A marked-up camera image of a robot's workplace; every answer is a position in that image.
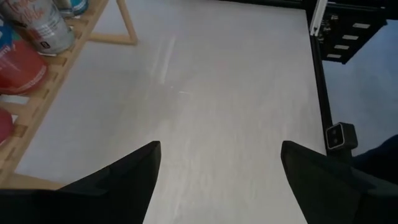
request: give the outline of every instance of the wooden shelf slat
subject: wooden shelf slat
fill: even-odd
[[[73,26],[76,41],[57,57],[45,57],[49,63],[49,77],[36,91],[24,95],[29,98],[26,104],[4,102],[0,99],[0,107],[18,115],[12,136],[0,145],[0,186],[16,169],[108,1],[90,0],[84,15],[79,19],[67,20],[67,24]]]
[[[65,184],[55,183],[26,175],[12,174],[2,187],[7,189],[44,189],[58,190]]]

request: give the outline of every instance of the can label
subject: can label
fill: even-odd
[[[42,57],[0,17],[0,93],[25,93],[46,74]]]
[[[85,12],[88,0],[53,0],[63,17],[78,16]]]
[[[0,0],[0,11],[39,52],[57,54],[73,44],[73,31],[52,1]]]

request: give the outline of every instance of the silver can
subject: silver can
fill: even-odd
[[[0,13],[43,54],[69,48],[75,35],[51,0],[0,0]]]
[[[63,17],[83,14],[88,8],[88,0],[53,0]]]

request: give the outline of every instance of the wooden shelf leg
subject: wooden shelf leg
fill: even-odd
[[[126,6],[126,0],[116,0],[116,2],[129,35],[92,33],[90,41],[109,44],[137,45],[138,38]]]
[[[0,187],[2,189],[58,190],[63,186],[65,184],[14,173]]]

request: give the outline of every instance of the white label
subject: white label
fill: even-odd
[[[361,29],[367,29],[369,28],[371,25],[370,24],[360,24],[360,23],[355,23],[353,25],[353,27],[355,28],[361,28]]]
[[[0,58],[2,58],[4,55],[6,55],[8,52],[10,52],[12,49],[10,46],[5,45],[2,50],[0,51]]]
[[[358,40],[358,36],[352,36],[352,35],[344,35],[343,36],[343,39],[346,39],[346,40]]]
[[[336,45],[335,49],[348,50],[349,46],[347,46],[347,45]]]
[[[41,52],[38,52],[38,53],[39,53],[39,55],[48,56],[48,57],[56,57],[57,56],[57,54],[45,54],[45,53],[41,53]]]
[[[327,57],[331,57],[331,58],[341,58],[341,55],[328,54]]]

